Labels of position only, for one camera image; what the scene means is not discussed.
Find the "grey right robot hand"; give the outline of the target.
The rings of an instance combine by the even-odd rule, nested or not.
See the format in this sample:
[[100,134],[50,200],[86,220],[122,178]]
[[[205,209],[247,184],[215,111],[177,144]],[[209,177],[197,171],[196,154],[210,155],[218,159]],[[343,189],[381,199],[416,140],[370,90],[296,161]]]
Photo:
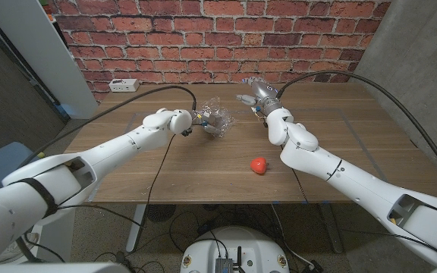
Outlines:
[[253,95],[236,95],[238,101],[245,105],[259,108],[265,116],[283,107],[279,99],[276,98],[278,90],[269,85],[263,78],[248,77],[242,79],[242,82],[251,87]]

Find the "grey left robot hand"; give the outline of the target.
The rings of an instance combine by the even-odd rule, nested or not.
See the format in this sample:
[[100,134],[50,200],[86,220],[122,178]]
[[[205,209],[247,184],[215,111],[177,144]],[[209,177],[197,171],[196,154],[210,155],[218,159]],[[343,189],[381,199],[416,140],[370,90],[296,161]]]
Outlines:
[[218,137],[221,133],[219,129],[220,117],[214,115],[210,111],[196,111],[191,112],[192,125],[201,126],[207,133]]

